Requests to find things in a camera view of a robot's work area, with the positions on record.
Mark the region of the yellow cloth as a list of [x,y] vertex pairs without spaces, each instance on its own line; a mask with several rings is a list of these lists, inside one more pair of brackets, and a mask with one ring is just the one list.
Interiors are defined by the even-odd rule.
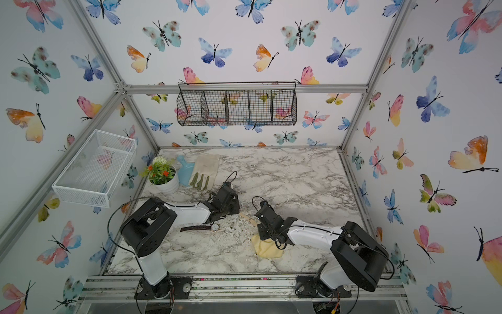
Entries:
[[251,237],[256,254],[263,259],[279,259],[284,252],[277,248],[272,239],[261,240],[258,234]]

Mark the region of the brown strap gold watch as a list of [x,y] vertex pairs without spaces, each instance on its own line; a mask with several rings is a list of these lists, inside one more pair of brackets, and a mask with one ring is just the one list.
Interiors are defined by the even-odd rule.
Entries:
[[187,232],[187,231],[212,231],[212,232],[217,232],[219,229],[220,229],[220,227],[217,224],[212,224],[212,225],[197,225],[197,226],[182,227],[180,229],[180,232]]

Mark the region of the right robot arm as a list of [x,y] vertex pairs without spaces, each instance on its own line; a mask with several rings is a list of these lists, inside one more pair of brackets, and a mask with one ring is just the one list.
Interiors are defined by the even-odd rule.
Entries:
[[256,217],[261,240],[271,239],[277,249],[300,245],[330,252],[334,259],[321,265],[306,290],[331,295],[345,285],[374,292],[388,264],[389,254],[360,225],[319,226],[295,217],[283,219],[265,200]]

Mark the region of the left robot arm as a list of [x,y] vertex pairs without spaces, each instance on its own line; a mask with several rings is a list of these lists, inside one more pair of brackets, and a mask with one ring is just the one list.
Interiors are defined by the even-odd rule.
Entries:
[[156,287],[168,280],[159,247],[172,227],[210,226],[239,212],[237,192],[227,181],[208,200],[194,204],[169,204],[158,197],[149,197],[122,223],[120,234],[133,248],[146,282]]

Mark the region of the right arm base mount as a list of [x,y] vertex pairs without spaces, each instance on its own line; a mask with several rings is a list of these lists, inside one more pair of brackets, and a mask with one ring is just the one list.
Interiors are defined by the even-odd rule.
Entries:
[[350,298],[352,293],[344,286],[329,288],[315,276],[297,276],[294,293],[298,298]]

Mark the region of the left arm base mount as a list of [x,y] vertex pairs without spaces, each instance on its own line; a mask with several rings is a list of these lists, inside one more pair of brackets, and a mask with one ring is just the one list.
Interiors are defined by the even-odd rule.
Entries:
[[139,287],[134,295],[136,300],[187,300],[192,290],[191,277],[167,276],[157,285],[151,285],[145,277],[141,277]]

